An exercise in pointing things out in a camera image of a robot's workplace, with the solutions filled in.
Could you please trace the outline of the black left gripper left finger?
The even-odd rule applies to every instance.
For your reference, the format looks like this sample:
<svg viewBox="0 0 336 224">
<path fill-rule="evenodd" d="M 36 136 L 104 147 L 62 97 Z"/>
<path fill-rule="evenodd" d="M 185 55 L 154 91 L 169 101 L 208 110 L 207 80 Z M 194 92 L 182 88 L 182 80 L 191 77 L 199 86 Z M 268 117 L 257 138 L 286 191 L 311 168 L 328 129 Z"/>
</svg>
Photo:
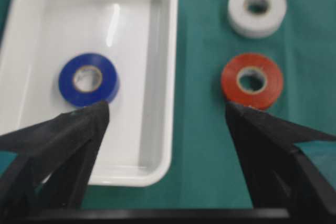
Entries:
<svg viewBox="0 0 336 224">
<path fill-rule="evenodd" d="M 78 208 L 109 124 L 105 101 L 1 136 L 15 154 L 1 175 L 1 210 Z"/>
</svg>

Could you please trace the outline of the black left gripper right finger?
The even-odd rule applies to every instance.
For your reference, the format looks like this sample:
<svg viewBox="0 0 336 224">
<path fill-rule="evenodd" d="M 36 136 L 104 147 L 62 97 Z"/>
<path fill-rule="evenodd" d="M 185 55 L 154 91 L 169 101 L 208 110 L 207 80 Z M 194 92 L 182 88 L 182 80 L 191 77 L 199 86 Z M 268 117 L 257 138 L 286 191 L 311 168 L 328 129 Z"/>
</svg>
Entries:
<svg viewBox="0 0 336 224">
<path fill-rule="evenodd" d="M 228 102 L 225 118 L 256 208 L 287 208 L 292 215 L 335 215 L 335 189 L 297 147 L 335 136 Z"/>
</svg>

